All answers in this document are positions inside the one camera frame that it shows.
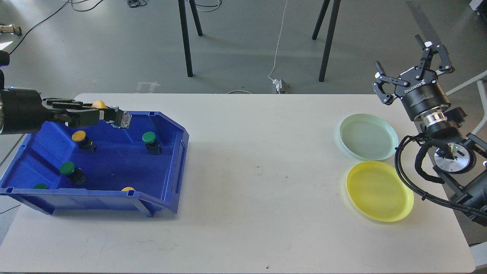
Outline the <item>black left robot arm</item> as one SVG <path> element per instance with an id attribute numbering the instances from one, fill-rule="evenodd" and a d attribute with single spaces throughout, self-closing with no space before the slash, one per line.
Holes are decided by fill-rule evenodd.
<path id="1" fill-rule="evenodd" d="M 67 127 L 92 126 L 103 120 L 120 126 L 124 112 L 118 107 L 85 104 L 73 99 L 45 98 L 33 89 L 5 88 L 5 75 L 1 71 L 2 135 L 38 132 L 46 122 L 62 123 Z"/>

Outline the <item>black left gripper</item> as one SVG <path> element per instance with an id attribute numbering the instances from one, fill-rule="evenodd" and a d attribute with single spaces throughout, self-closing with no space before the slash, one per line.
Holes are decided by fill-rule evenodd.
<path id="1" fill-rule="evenodd" d="M 40 94 L 31 89 L 2 90 L 2 135 L 38 132 L 46 121 L 78 128 L 97 125 L 100 119 L 99 111 L 82 101 L 41 99 Z"/>

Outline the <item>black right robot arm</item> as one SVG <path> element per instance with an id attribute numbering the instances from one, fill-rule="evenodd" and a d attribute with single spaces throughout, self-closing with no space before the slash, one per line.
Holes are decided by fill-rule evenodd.
<path id="1" fill-rule="evenodd" d="M 476 165 L 476 157 L 486 157 L 486 142 L 469 133 L 463 137 L 459 128 L 466 113 L 460 107 L 451 109 L 451 102 L 438 83 L 438 77 L 454 72 L 447 49 L 442 43 L 418 41 L 422 56 L 417 66 L 398 77 L 387 76 L 382 65 L 376 61 L 377 73 L 372 88 L 380 101 L 391 105 L 399 99 L 413 122 L 419 122 L 421 132 L 405 136 L 396 148 L 394 165 L 401 181 L 421 199 L 437 205 L 458 210 L 470 220 L 486 226 L 486 171 L 471 182 L 461 185 L 454 174 L 465 174 Z M 445 200 L 428 193 L 414 184 L 404 172 L 401 155 L 405 147 L 417 142 L 420 146 L 414 168 L 424 180 L 445 184 L 454 195 Z"/>

